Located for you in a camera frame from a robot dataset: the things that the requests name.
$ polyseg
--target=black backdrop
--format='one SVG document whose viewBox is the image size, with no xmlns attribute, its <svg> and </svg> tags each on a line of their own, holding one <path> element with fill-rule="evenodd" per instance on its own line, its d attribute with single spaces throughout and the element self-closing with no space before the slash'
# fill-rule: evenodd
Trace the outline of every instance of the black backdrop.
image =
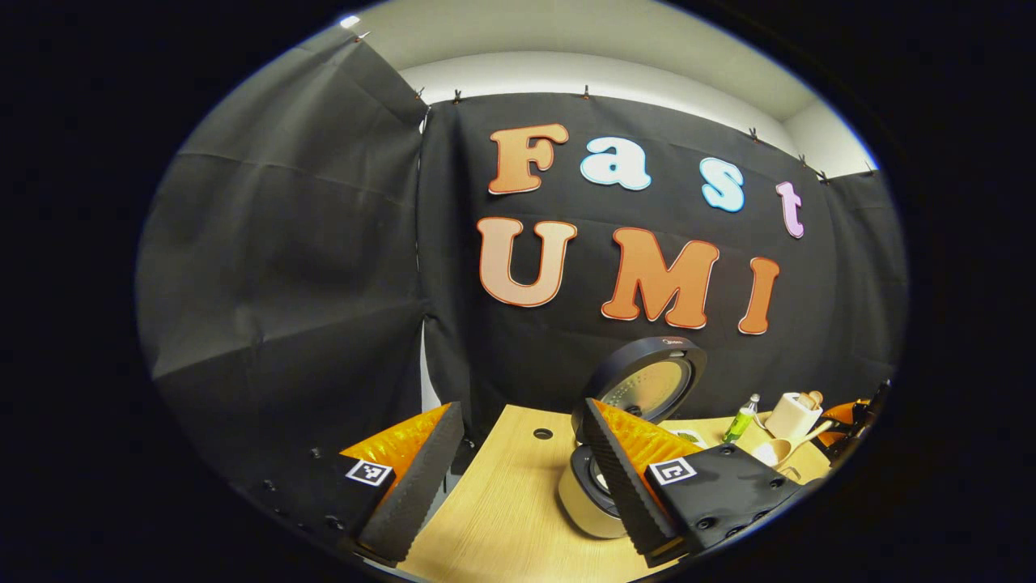
<svg viewBox="0 0 1036 583">
<path fill-rule="evenodd" d="M 814 499 L 696 576 L 776 565 L 808 545 L 816 567 L 841 581 L 1023 580 L 1031 532 L 1012 517 L 1029 504 L 1009 483 L 970 470 L 1016 461 L 1014 450 L 922 420 L 973 413 L 976 389 L 1028 400 L 1014 377 L 1021 360 L 996 341 L 1019 288 L 990 285 L 1018 272 L 1010 250 L 1021 247 L 1025 214 L 1005 193 L 1025 187 L 1004 169 L 1028 151 L 1010 122 L 1027 96 L 989 87 L 1023 69 L 1032 4 L 690 7 L 790 64 L 861 129 L 903 204 L 913 293 L 898 385 L 913 397 L 891 397 L 871 438 Z M 140 3 L 22 4 L 5 21 L 24 48 L 11 68 L 9 203 L 12 265 L 27 275 L 9 285 L 24 309 L 12 311 L 22 341 L 10 355 L 29 381 L 5 403 L 12 580 L 347 576 L 199 463 L 154 391 L 127 310 L 140 225 L 180 142 L 240 80 L 345 8 L 186 1 L 156 18 Z M 976 110 L 1008 118 L 990 123 Z M 982 428 L 1008 440 L 1017 431 L 1011 416 Z"/>
<path fill-rule="evenodd" d="M 497 129 L 560 123 L 552 166 L 531 192 L 494 195 Z M 586 143 L 632 140 L 645 153 L 651 184 L 632 191 L 584 178 Z M 744 177 L 744 206 L 728 212 L 701 195 L 698 163 L 715 156 Z M 790 181 L 802 200 L 801 238 L 784 226 L 776 185 Z M 539 221 L 576 226 L 557 295 L 534 308 L 491 297 L 479 278 L 485 216 L 522 222 L 511 272 L 535 281 Z M 465 400 L 482 439 L 506 404 L 571 412 L 595 368 L 624 344 L 682 336 L 704 349 L 709 365 L 674 418 L 723 417 L 748 397 L 772 408 L 784 392 L 819 390 L 831 405 L 868 399 L 892 377 L 906 323 L 905 254 L 892 199 L 879 175 L 817 181 L 798 158 L 745 132 L 679 111 L 576 94 L 494 95 L 435 104 L 424 130 L 418 194 L 422 281 L 430 301 L 426 351 L 443 401 Z M 621 227 L 650 230 L 666 263 L 690 240 L 715 244 L 707 325 L 677 328 L 664 318 L 633 322 L 601 315 L 615 287 Z M 749 263 L 780 265 L 760 336 L 738 330 L 751 297 Z"/>
<path fill-rule="evenodd" d="M 155 385 L 244 488 L 421 412 L 426 106 L 334 27 L 256 72 L 173 157 L 140 242 Z"/>
</svg>

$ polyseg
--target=black fabric curtain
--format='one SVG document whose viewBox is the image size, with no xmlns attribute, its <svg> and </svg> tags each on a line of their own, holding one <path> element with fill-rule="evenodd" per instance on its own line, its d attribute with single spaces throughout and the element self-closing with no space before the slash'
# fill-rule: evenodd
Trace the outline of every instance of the black fabric curtain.
<svg viewBox="0 0 1036 583">
<path fill-rule="evenodd" d="M 345 447 L 419 413 L 423 325 L 432 384 L 443 403 L 463 403 L 476 441 L 506 404 L 570 412 L 601 360 L 644 337 L 685 337 L 709 355 L 677 418 L 730 415 L 752 392 L 764 408 L 787 391 L 851 402 L 892 375 L 906 270 L 880 174 L 822 183 L 741 132 L 624 99 L 507 94 L 429 109 L 355 40 L 329 29 L 214 108 L 172 161 L 142 235 L 138 321 L 152 376 L 232 483 L 251 488 L 312 447 Z M 533 170 L 541 185 L 491 194 L 491 134 L 551 123 L 568 139 Z M 600 137 L 638 144 L 650 185 L 587 179 L 580 164 Z M 707 157 L 739 169 L 742 208 L 707 202 Z M 782 182 L 801 198 L 801 237 L 782 217 Z M 485 216 L 521 222 L 510 272 L 525 283 L 539 273 L 536 224 L 578 228 L 551 301 L 525 309 L 487 293 Z M 627 322 L 602 315 L 621 227 L 650 231 L 666 264 L 691 240 L 718 249 L 703 328 L 649 322 L 642 310 Z M 780 273 L 769 328 L 749 336 L 738 325 L 754 257 Z"/>
<path fill-rule="evenodd" d="M 336 26 L 248 79 L 172 161 L 140 243 L 141 342 L 232 483 L 420 412 L 426 111 Z"/>
<path fill-rule="evenodd" d="M 844 323 L 832 328 L 825 356 L 838 372 L 825 391 L 836 405 L 869 399 L 894 377 L 910 318 L 910 282 L 902 227 L 884 175 L 840 176 L 827 188 L 838 253 L 836 311 Z"/>
<path fill-rule="evenodd" d="M 536 190 L 487 187 L 497 172 L 498 129 L 560 123 L 549 169 Z M 650 185 L 633 191 L 586 179 L 581 161 L 599 137 L 642 147 Z M 743 174 L 744 206 L 707 203 L 699 163 L 718 157 Z M 801 197 L 801 238 L 789 234 L 776 186 Z M 508 94 L 442 103 L 424 132 L 418 192 L 422 282 L 428 296 L 426 351 L 431 380 L 445 400 L 469 404 L 483 439 L 506 404 L 570 412 L 595 368 L 624 344 L 680 336 L 706 350 L 703 377 L 674 418 L 732 414 L 753 392 L 772 407 L 789 391 L 819 390 L 829 404 L 867 398 L 890 376 L 902 336 L 903 250 L 887 192 L 874 177 L 821 183 L 799 159 L 717 122 L 641 103 L 566 94 Z M 557 295 L 538 308 L 497 301 L 480 281 L 485 216 L 521 221 L 514 239 L 515 281 L 537 279 L 540 221 L 575 225 Z M 641 315 L 604 318 L 613 294 L 620 227 L 651 231 L 667 264 L 690 240 L 719 250 L 697 330 Z M 752 293 L 753 257 L 780 266 L 761 336 L 739 332 Z M 642 300 L 637 299 L 642 308 Z"/>
</svg>

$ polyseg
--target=ceiling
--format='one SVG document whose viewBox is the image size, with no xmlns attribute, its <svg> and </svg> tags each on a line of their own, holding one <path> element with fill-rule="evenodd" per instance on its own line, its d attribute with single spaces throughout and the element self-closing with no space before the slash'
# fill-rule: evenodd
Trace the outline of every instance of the ceiling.
<svg viewBox="0 0 1036 583">
<path fill-rule="evenodd" d="M 358 12 L 357 33 L 393 67 L 510 51 L 598 55 L 667 70 L 778 121 L 816 100 L 737 38 L 654 0 L 391 0 Z"/>
</svg>

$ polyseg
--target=wooden table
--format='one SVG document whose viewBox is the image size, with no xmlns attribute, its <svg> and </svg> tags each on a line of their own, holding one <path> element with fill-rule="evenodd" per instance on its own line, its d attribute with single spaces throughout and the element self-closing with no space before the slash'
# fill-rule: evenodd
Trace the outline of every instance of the wooden table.
<svg viewBox="0 0 1036 583">
<path fill-rule="evenodd" d="M 759 414 L 766 420 L 769 413 Z M 732 417 L 663 421 L 691 429 L 714 446 Z M 542 440 L 538 429 L 553 433 Z M 770 439 L 754 424 L 737 444 L 746 450 Z M 428 581 L 627 582 L 673 563 L 648 569 L 628 536 L 599 540 L 569 521 L 557 484 L 575 448 L 569 415 L 508 406 L 442 506 L 418 534 L 397 569 Z M 789 460 L 799 483 L 827 474 L 829 464 L 812 444 Z"/>
</svg>

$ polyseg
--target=pink letter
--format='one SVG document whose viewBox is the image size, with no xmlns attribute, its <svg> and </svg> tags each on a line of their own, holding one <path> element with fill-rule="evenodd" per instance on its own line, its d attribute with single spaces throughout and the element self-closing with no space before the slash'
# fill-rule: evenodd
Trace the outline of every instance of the pink letter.
<svg viewBox="0 0 1036 583">
<path fill-rule="evenodd" d="M 777 184 L 777 196 L 781 197 L 781 204 L 784 207 L 784 226 L 787 227 L 788 234 L 802 238 L 802 233 L 806 230 L 799 222 L 798 207 L 802 206 L 802 199 L 795 194 L 792 182 Z"/>
</svg>

